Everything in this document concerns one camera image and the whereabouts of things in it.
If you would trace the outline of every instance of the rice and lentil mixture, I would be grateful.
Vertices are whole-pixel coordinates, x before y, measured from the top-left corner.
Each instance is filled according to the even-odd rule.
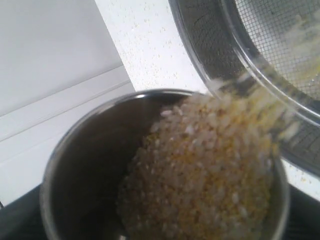
[[[119,186],[130,239],[258,239],[277,142],[298,128],[292,114],[258,88],[246,98],[195,94],[161,117]]]

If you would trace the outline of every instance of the rice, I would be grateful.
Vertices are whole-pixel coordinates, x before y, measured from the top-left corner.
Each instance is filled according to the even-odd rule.
[[[258,239],[278,141],[297,129],[285,112],[260,88],[248,98],[195,94],[164,109],[119,186],[130,239]]]

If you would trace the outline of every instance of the metal strainer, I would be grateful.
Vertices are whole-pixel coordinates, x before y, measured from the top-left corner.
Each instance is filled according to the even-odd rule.
[[[307,80],[298,72],[320,52],[297,55],[290,46],[295,39],[285,34],[298,21],[320,22],[314,17],[320,0],[170,0],[170,5],[207,86],[216,78],[237,79],[248,70],[251,82],[258,80],[298,109],[304,121],[292,142],[282,145],[282,157],[320,176],[320,78]]]

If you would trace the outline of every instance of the speckled white countertop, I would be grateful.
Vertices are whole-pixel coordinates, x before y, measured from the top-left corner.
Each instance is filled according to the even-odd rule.
[[[95,0],[135,90],[207,92],[167,0]],[[320,201],[320,180],[283,161],[289,182]]]

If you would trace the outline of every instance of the strainer mesh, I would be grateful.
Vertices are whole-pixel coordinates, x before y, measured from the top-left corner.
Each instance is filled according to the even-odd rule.
[[[309,19],[320,9],[320,0],[235,0],[242,23],[262,56],[289,83],[315,100],[320,100],[320,77],[301,77],[298,69],[310,55],[301,56],[285,38],[297,19]]]

